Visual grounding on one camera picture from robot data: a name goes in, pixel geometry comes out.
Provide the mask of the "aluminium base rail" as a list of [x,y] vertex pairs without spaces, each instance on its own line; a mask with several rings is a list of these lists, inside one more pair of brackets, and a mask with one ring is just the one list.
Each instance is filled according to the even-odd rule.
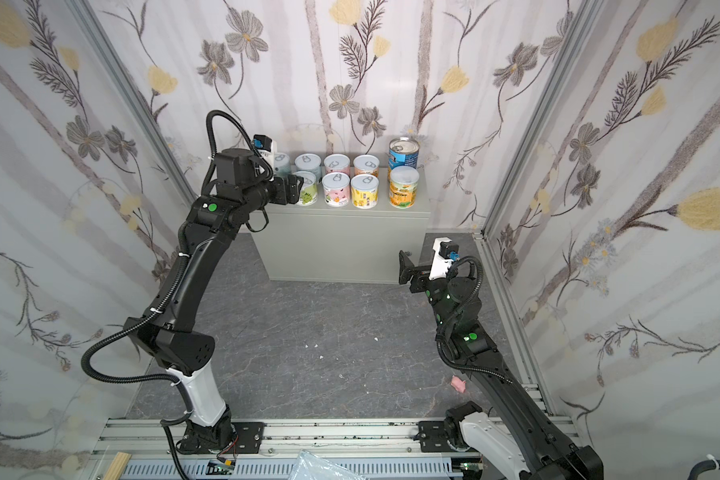
[[[456,451],[446,441],[441,418],[242,420],[239,439],[221,456],[183,455],[183,460],[215,460],[234,466],[240,459],[297,459],[301,451],[332,461],[345,458],[442,458],[461,479],[501,479],[503,475],[475,450]],[[167,439],[154,420],[107,422],[81,478],[101,479],[117,452],[131,460],[171,460]]]

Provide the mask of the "large blue labelled can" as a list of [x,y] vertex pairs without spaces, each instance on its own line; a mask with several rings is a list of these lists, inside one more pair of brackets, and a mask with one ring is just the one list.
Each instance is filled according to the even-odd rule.
[[406,166],[416,169],[420,151],[419,143],[411,137],[394,138],[389,143],[389,170]]

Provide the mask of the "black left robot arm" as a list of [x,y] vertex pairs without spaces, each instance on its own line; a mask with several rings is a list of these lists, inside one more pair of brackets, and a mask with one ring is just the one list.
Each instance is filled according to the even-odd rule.
[[[304,186],[295,175],[276,176],[271,139],[250,137],[231,114],[212,110],[205,125],[211,162],[201,193],[179,227],[177,258],[165,281],[140,317],[128,318],[121,331],[95,343],[81,358],[83,371],[103,383],[167,381],[176,387],[185,404],[178,420],[185,432],[169,447],[182,454],[221,453],[238,438],[213,377],[215,340],[194,328],[215,268],[252,213],[269,204],[296,204]],[[148,353],[161,372],[125,377],[96,370],[93,356],[123,338]]]

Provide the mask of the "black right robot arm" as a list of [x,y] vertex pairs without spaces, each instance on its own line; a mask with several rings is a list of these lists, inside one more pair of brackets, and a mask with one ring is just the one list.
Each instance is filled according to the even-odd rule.
[[452,409],[444,422],[449,446],[476,450],[507,479],[603,478],[595,450],[576,445],[536,405],[479,322],[484,278],[481,261],[459,255],[451,241],[436,248],[430,265],[399,254],[399,284],[424,293],[433,310],[440,359],[470,375],[503,422],[497,427],[475,404]]

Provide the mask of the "pink eraser piece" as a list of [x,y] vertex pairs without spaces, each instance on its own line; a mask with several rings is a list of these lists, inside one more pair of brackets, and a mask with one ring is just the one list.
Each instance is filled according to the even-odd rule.
[[466,382],[457,376],[453,376],[451,378],[450,385],[455,391],[459,392],[460,394],[464,394],[466,392]]

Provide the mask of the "white lid can orange label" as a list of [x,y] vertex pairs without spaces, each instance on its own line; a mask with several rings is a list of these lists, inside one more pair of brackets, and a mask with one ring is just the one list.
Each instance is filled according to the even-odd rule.
[[353,160],[354,175],[373,175],[379,176],[380,160],[370,154],[358,155]]

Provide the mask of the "white lid can beige label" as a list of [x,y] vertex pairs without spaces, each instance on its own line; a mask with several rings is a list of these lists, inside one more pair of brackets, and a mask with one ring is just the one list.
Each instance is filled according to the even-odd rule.
[[350,177],[343,172],[329,172],[322,179],[325,203],[331,207],[344,207],[350,203]]

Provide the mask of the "white lid can blue label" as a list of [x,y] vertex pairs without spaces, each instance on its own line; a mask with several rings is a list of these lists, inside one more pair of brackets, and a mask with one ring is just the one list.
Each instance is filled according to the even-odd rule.
[[273,157],[273,168],[276,176],[285,178],[291,173],[290,156],[284,152],[277,152]]

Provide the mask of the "clear plastic bag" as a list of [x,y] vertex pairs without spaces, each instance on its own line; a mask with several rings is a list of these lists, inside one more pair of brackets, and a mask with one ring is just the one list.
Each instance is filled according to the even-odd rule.
[[327,459],[301,451],[290,471],[289,480],[363,480],[364,477]]

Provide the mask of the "plastic lid can yellow label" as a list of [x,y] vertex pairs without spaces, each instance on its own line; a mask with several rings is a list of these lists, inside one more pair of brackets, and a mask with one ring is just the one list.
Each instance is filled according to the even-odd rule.
[[399,166],[389,174],[389,202],[398,209],[407,209],[414,205],[420,174],[417,169]]

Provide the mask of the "wooden block left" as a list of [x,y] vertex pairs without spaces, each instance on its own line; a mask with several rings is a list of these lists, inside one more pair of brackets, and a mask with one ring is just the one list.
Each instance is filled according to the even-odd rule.
[[120,480],[124,475],[126,467],[132,455],[126,452],[117,452],[112,459],[108,469],[101,477],[102,480]]

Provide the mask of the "grey metal cabinet box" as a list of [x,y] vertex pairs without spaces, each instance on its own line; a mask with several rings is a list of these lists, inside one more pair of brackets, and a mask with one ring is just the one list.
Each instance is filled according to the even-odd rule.
[[389,203],[386,171],[380,175],[379,202],[371,209],[332,207],[322,189],[309,206],[269,204],[269,224],[253,235],[269,278],[396,285],[399,252],[419,260],[432,208],[425,176],[413,206],[398,209]]

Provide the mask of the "white lid can green label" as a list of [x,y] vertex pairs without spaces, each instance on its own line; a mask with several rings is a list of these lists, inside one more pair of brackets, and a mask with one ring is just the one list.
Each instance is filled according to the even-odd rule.
[[295,176],[302,180],[297,204],[299,206],[313,205],[317,201],[317,177],[309,171],[297,171]]

